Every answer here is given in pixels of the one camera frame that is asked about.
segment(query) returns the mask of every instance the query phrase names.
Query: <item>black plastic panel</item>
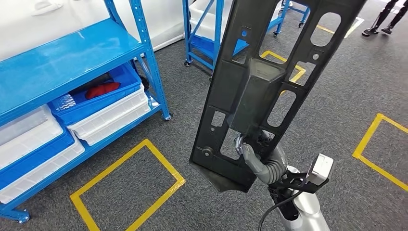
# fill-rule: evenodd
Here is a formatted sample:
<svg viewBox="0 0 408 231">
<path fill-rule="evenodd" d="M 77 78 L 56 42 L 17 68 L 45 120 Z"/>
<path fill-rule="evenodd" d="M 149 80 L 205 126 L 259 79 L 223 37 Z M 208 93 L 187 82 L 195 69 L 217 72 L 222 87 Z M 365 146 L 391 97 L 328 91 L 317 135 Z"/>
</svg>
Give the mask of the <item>black plastic panel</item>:
<svg viewBox="0 0 408 231">
<path fill-rule="evenodd" d="M 261 130 L 275 136 L 264 153 L 270 153 L 279 143 L 318 77 L 336 52 L 365 0 L 296 0 L 310 7 L 310 15 L 294 48 L 284 64 L 259 57 L 259 49 L 278 0 L 235 0 L 214 69 L 194 147 L 193 164 L 220 191 L 247 192 L 255 180 L 242 157 L 233 160 L 221 155 L 220 149 L 228 129 L 246 135 L 245 141 L 256 145 Z M 330 42 L 323 47 L 310 41 L 319 19 L 328 12 L 341 17 L 341 23 Z M 249 43 L 244 64 L 232 60 L 237 39 Z M 298 61 L 315 64 L 304 86 L 289 81 Z M 280 93 L 296 94 L 296 99 L 278 127 L 267 123 L 268 116 Z M 224 113 L 221 127 L 211 126 L 215 111 Z"/>
</svg>

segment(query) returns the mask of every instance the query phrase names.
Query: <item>shelf caster wheel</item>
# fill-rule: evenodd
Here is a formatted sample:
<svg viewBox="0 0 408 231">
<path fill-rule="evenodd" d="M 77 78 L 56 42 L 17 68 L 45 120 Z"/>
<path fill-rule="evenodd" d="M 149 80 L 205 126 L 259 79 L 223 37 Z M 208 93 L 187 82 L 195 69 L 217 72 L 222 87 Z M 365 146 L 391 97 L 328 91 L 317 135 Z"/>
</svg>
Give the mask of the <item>shelf caster wheel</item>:
<svg viewBox="0 0 408 231">
<path fill-rule="evenodd" d="M 171 120 L 171 118 L 173 117 L 173 114 L 172 113 L 170 113 L 170 115 L 168 115 L 166 118 L 165 118 L 165 121 L 169 121 L 169 120 Z"/>
</svg>

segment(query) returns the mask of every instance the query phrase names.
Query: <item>blue metal shelf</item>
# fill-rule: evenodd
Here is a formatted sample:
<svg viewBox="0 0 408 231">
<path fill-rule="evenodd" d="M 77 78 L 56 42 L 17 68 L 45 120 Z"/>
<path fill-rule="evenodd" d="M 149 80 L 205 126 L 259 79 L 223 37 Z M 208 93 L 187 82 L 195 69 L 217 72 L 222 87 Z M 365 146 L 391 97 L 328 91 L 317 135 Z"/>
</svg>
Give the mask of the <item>blue metal shelf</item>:
<svg viewBox="0 0 408 231">
<path fill-rule="evenodd" d="M 143 50 L 142 43 L 112 19 L 106 19 L 0 62 L 0 126 Z"/>
<path fill-rule="evenodd" d="M 117 132 L 113 133 L 112 135 L 106 137 L 104 140 L 96 143 L 93 146 L 88 146 L 86 142 L 81 141 L 82 145 L 85 148 L 85 152 L 82 153 L 80 156 L 60 168 L 58 171 L 52 173 L 48 177 L 46 177 L 44 180 L 30 188 L 29 190 L 25 191 L 22 195 L 16 197 L 14 200 L 10 201 L 7 204 L 0 204 L 0 216 L 12 218 L 15 220 L 20 221 L 20 223 L 23 223 L 29 219 L 29 214 L 27 211 L 20 211 L 14 209 L 15 207 L 19 206 L 21 203 L 26 201 L 28 198 L 32 197 L 39 191 L 41 191 L 43 188 L 47 187 L 49 184 L 52 182 L 56 181 L 59 177 L 64 175 L 65 173 L 69 172 L 71 169 L 75 168 L 77 165 L 80 163 L 84 162 L 87 160 L 89 157 L 100 151 L 102 148 L 106 147 L 108 144 L 116 140 L 117 138 L 123 136 L 126 132 L 143 122 L 145 119 L 150 117 L 151 115 L 155 114 L 156 112 L 163 110 L 163 107 L 166 107 L 166 105 L 159 104 L 157 100 L 148 94 L 149 96 L 149 105 L 151 108 L 151 111 L 148 113 L 144 114 L 142 117 L 136 119 L 132 123 L 126 125 L 125 127 L 121 128 Z"/>
<path fill-rule="evenodd" d="M 203 21 L 204 17 L 207 15 L 208 10 L 210 9 L 214 1 L 215 0 L 210 0 L 206 9 L 203 12 L 203 15 L 198 21 L 196 28 L 194 29 L 194 31 L 191 31 L 189 3 L 188 3 L 188 0 L 183 0 L 186 63 L 190 64 L 193 58 L 201 62 L 203 65 L 205 65 L 211 70 L 214 70 L 214 66 L 217 60 L 217 56 L 218 56 L 218 51 L 220 49 L 220 44 L 221 44 L 221 23 L 222 23 L 222 9 L 224 7 L 224 0 L 216 0 L 217 6 L 216 6 L 216 24 L 215 24 L 215 35 L 214 35 L 215 39 L 211 40 L 209 38 L 204 38 L 204 37 L 196 35 L 195 33 L 197 32 L 198 27 L 201 25 L 201 22 Z M 287 0 L 284 4 L 284 7 L 282 9 L 280 16 L 278 16 L 277 19 L 269 23 L 268 31 L 277 26 L 276 31 L 274 31 L 275 36 L 281 32 L 280 30 L 282 27 L 282 23 L 283 23 L 283 20 L 285 18 L 286 11 L 288 10 L 288 8 L 289 8 L 289 1 Z M 234 50 L 234 55 L 236 55 L 237 53 L 245 49 L 247 46 L 249 46 L 248 43 L 239 39 L 237 41 L 237 45 Z M 204 54 L 205 56 L 210 58 L 212 60 L 212 63 L 205 61 L 200 56 L 198 56 L 196 53 L 194 53 L 192 51 L 193 48 L 198 50 L 201 54 Z"/>
<path fill-rule="evenodd" d="M 154 113 L 161 111 L 165 120 L 171 119 L 141 0 L 129 0 L 140 41 L 126 31 L 113 0 L 104 1 L 109 19 L 0 62 L 0 126 L 134 58 L 155 93 L 154 98 L 147 93 L 151 111 L 93 146 L 82 142 L 85 152 L 79 157 L 9 203 L 0 203 L 0 217 L 27 221 L 28 212 L 16 206 Z"/>
</svg>

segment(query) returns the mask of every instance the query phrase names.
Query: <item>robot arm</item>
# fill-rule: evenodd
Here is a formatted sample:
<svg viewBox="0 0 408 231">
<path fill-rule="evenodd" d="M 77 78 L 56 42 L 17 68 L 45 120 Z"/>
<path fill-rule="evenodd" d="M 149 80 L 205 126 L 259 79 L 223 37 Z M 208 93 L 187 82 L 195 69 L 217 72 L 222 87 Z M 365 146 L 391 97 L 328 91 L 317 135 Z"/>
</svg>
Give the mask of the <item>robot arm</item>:
<svg viewBox="0 0 408 231">
<path fill-rule="evenodd" d="M 320 210 L 317 196 L 314 193 L 303 192 L 302 189 L 305 190 L 305 185 L 308 184 L 316 185 L 317 190 L 327 183 L 332 171 L 333 159 L 319 154 L 307 174 L 301 174 L 296 168 L 286 166 L 285 154 L 280 145 L 277 145 L 263 163 L 249 144 L 244 143 L 242 148 L 239 147 L 238 143 L 237 151 L 242 150 L 245 163 L 263 183 L 268 185 L 270 195 L 275 202 L 275 206 L 262 216 L 258 225 L 259 231 L 262 229 L 265 217 L 277 207 L 286 231 L 330 230 Z M 291 176 L 292 174 L 300 174 L 303 178 L 296 179 Z M 289 185 L 284 185 L 284 181 L 289 182 Z"/>
</svg>

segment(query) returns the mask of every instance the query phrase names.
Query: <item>person's leg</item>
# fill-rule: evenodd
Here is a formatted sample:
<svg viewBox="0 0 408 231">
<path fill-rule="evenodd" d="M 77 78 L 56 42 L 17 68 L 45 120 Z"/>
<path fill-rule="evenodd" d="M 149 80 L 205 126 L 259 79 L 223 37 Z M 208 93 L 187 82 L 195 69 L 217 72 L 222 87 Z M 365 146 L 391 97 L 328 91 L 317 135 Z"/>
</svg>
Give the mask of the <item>person's leg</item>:
<svg viewBox="0 0 408 231">
<path fill-rule="evenodd" d="M 361 34 L 366 37 L 370 36 L 371 34 L 378 34 L 379 32 L 378 28 L 380 27 L 381 23 L 383 23 L 384 20 L 387 18 L 388 14 L 391 12 L 397 1 L 398 0 L 389 1 L 385 6 L 384 10 L 380 12 L 372 26 L 368 29 L 365 29 Z"/>
<path fill-rule="evenodd" d="M 390 24 L 386 28 L 383 28 L 381 31 L 390 35 L 392 33 L 391 29 L 394 28 L 394 26 L 399 22 L 399 20 L 401 20 L 401 18 L 405 15 L 407 10 L 408 0 L 405 1 L 404 6 L 399 10 L 394 19 L 390 22 Z"/>
</svg>

